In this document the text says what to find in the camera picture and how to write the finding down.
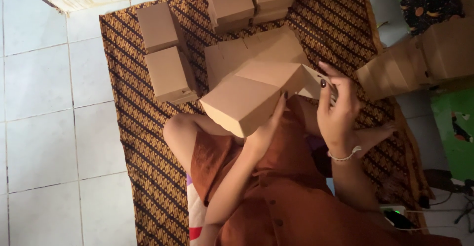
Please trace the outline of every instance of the hand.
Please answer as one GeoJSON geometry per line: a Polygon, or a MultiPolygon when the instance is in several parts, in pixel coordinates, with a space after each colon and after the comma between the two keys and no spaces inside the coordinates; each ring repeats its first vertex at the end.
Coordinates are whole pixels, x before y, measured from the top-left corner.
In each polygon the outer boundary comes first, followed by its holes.
{"type": "Polygon", "coordinates": [[[287,98],[288,92],[283,93],[269,120],[261,125],[252,135],[247,137],[244,147],[247,146],[250,148],[252,158],[254,158],[255,161],[262,159],[270,147],[276,128],[278,127],[283,111],[285,110],[287,98]]]}
{"type": "Polygon", "coordinates": [[[360,102],[351,79],[321,61],[319,67],[328,74],[339,94],[335,106],[331,107],[331,88],[325,80],[321,81],[321,97],[317,109],[319,129],[329,152],[335,158],[346,158],[358,144],[353,126],[359,114],[360,102]]]}

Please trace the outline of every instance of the patterned fabric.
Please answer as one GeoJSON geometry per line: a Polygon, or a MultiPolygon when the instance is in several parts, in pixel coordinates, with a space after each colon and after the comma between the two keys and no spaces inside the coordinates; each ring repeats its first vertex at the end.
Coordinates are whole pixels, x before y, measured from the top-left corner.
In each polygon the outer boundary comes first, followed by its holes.
{"type": "Polygon", "coordinates": [[[412,35],[422,34],[430,25],[464,16],[461,0],[400,0],[400,7],[412,35]]]}
{"type": "MultiPolygon", "coordinates": [[[[203,114],[199,102],[160,103],[153,94],[145,65],[145,45],[136,9],[166,2],[178,17],[191,51],[190,63],[198,85],[206,93],[204,47],[218,41],[246,37],[289,25],[299,31],[301,45],[316,67],[318,59],[334,64],[356,80],[355,70],[381,50],[368,0],[296,0],[285,20],[217,36],[212,32],[207,0],[158,0],[100,16],[110,80],[117,108],[120,140],[132,182],[139,245],[188,245],[189,218],[186,174],[163,140],[163,125],[180,112],[203,114]]],[[[367,175],[379,199],[419,209],[420,195],[432,195],[421,173],[416,144],[410,143],[400,110],[388,100],[370,102],[359,84],[357,94],[366,106],[357,128],[401,120],[398,135],[373,149],[364,159],[367,175]],[[401,181],[387,195],[384,183],[392,175],[401,181]]],[[[417,225],[424,220],[412,215],[417,225]]]]}

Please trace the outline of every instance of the knee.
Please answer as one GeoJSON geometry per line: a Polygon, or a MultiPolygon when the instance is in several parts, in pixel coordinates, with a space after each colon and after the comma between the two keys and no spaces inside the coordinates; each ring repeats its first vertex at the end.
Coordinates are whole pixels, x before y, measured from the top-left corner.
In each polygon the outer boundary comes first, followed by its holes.
{"type": "Polygon", "coordinates": [[[190,122],[189,114],[181,113],[172,116],[168,122],[164,124],[163,138],[164,141],[168,142],[170,139],[175,137],[184,129],[190,122]]]}

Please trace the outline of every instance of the white bracelet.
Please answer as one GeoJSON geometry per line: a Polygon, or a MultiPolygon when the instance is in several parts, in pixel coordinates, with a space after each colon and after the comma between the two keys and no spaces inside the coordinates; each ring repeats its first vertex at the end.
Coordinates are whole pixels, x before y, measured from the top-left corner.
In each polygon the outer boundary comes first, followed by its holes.
{"type": "Polygon", "coordinates": [[[351,157],[354,155],[354,153],[358,152],[358,151],[362,151],[362,147],[361,146],[356,146],[354,147],[354,149],[352,149],[352,153],[351,155],[349,155],[348,157],[346,158],[335,158],[334,156],[332,156],[332,154],[330,152],[328,152],[328,156],[336,161],[347,161],[349,159],[351,159],[351,157]]]}

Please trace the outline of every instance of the brown dress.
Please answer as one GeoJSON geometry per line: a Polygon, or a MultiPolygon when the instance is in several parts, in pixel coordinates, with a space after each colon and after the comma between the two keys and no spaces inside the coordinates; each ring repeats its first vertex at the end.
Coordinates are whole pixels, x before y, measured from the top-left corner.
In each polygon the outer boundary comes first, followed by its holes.
{"type": "MultiPolygon", "coordinates": [[[[317,171],[303,136],[304,125],[285,111],[216,245],[461,245],[454,238],[386,232],[338,201],[317,171]]],[[[191,178],[206,206],[241,151],[232,136],[197,134],[191,178]]]]}

